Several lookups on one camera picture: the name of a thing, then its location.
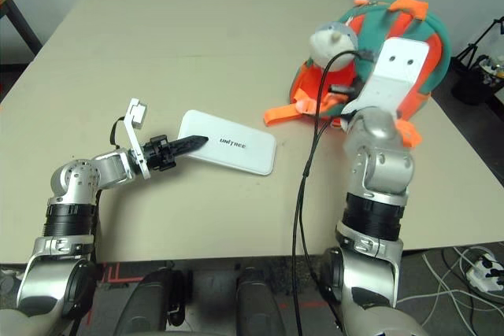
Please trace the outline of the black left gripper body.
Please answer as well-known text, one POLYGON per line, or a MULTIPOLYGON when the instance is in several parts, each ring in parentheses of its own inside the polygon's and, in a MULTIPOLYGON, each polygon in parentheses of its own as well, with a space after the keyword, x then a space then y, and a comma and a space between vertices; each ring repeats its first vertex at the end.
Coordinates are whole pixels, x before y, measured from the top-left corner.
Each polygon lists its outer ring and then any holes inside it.
POLYGON ((176 166, 172 147, 166 135, 151 138, 142 149, 146 165, 150 170, 162 172, 176 166))

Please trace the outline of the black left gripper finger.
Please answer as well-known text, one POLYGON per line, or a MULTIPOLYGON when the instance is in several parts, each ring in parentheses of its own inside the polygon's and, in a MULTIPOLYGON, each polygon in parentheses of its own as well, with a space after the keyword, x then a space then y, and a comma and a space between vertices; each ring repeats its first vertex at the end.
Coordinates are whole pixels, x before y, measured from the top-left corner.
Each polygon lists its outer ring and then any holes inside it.
POLYGON ((172 142, 172 155, 178 157, 192 153, 202 148, 208 142, 208 138, 202 135, 190 135, 172 142))

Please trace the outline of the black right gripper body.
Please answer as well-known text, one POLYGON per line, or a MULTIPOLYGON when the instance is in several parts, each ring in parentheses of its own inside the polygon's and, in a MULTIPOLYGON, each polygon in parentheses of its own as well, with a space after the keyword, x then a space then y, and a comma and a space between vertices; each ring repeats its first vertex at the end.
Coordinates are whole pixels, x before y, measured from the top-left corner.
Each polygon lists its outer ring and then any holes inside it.
POLYGON ((355 100, 361 93, 365 82, 360 76, 356 76, 349 86, 332 84, 328 91, 332 94, 341 94, 346 96, 346 102, 355 100))

